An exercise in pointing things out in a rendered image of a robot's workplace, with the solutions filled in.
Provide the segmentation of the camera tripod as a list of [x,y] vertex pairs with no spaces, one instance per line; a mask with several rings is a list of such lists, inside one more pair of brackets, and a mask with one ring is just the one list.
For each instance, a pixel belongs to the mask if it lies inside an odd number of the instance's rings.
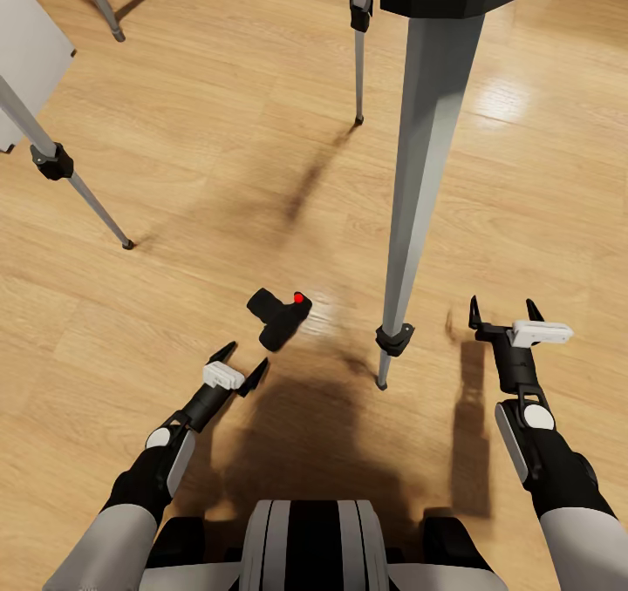
[[[403,323],[420,255],[487,12],[515,0],[380,0],[379,7],[409,17],[392,221],[380,346],[379,381],[387,389],[391,359],[410,343],[415,327]],[[363,125],[364,34],[373,0],[350,0],[355,29],[355,121]],[[96,196],[74,170],[62,143],[52,141],[0,75],[0,108],[27,136],[32,161],[47,180],[66,178],[101,220],[132,249]]]

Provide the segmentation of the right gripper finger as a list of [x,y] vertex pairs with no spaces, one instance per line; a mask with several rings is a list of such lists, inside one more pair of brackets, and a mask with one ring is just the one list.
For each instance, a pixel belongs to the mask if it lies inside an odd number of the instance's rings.
[[532,300],[530,300],[530,298],[527,298],[526,303],[530,321],[544,321],[543,316],[541,316],[541,312],[539,312],[536,305],[532,302]]
[[478,330],[480,326],[489,325],[489,324],[491,323],[481,322],[480,311],[478,309],[478,302],[476,300],[476,295],[474,295],[473,298],[471,298],[471,304],[470,304],[469,322],[468,322],[469,328]]

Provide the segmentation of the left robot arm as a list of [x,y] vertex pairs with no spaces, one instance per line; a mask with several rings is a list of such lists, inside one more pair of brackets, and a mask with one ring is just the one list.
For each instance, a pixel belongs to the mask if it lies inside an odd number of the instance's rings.
[[267,366],[265,357],[245,379],[222,363],[235,345],[209,358],[205,384],[150,434],[146,450],[116,478],[97,518],[40,591],[140,590],[165,506],[171,505],[195,449],[193,430],[201,433],[233,391],[245,397],[255,389]]

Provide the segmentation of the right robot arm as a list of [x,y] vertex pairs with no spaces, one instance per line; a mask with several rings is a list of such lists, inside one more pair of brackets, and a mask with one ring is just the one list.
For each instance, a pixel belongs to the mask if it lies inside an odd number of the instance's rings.
[[[502,392],[518,395],[495,405],[495,422],[532,502],[562,591],[628,591],[628,534],[598,490],[590,462],[556,431],[530,346],[565,343],[574,331],[547,323],[530,298],[529,321],[482,323],[476,295],[469,328],[492,342]],[[525,399],[537,395],[538,400]]]

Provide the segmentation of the digital camera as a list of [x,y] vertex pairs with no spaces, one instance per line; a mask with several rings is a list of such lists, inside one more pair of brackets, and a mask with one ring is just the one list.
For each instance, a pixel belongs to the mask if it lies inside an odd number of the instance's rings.
[[269,351],[278,351],[303,322],[312,308],[312,301],[301,293],[294,294],[294,303],[283,304],[267,289],[261,288],[248,301],[247,308],[264,322],[259,341]]

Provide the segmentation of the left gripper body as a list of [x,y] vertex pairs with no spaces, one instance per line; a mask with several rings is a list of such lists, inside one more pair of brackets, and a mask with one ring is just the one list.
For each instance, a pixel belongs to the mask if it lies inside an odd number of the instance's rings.
[[242,397],[245,397],[249,392],[248,387],[246,387],[246,383],[243,383],[239,388],[231,388],[230,390],[220,386],[219,384],[214,388],[205,383],[192,396],[192,398],[201,402],[208,408],[209,411],[213,413],[213,415],[215,415],[233,391]]

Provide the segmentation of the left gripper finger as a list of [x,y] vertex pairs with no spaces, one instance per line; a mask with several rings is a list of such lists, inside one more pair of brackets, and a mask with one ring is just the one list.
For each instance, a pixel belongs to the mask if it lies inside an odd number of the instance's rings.
[[224,358],[229,354],[229,352],[235,347],[236,345],[236,341],[233,341],[232,343],[227,344],[224,348],[222,348],[221,350],[217,351],[213,356],[211,356],[209,358],[210,362],[222,362],[224,360]]
[[248,387],[248,391],[250,391],[251,388],[253,389],[256,388],[265,370],[265,367],[267,366],[267,363],[268,363],[268,358],[265,357],[263,361],[256,367],[256,369],[248,376],[248,378],[245,379],[245,383],[246,383],[246,387]]

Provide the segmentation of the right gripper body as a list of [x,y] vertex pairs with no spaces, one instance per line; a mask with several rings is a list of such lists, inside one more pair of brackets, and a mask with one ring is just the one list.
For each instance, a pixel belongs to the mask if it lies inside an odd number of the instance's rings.
[[521,366],[536,369],[532,350],[512,347],[506,331],[513,329],[507,326],[482,325],[474,336],[478,342],[492,342],[494,348],[495,366],[499,370],[506,366]]

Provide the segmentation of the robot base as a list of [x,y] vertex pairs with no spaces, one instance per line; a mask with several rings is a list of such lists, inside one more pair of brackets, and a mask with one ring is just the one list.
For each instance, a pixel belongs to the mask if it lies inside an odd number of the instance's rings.
[[[509,591],[457,518],[426,518],[423,548],[426,564],[385,548],[389,591]],[[201,517],[171,518],[155,539],[139,591],[239,591],[243,548],[202,564],[204,549]]]

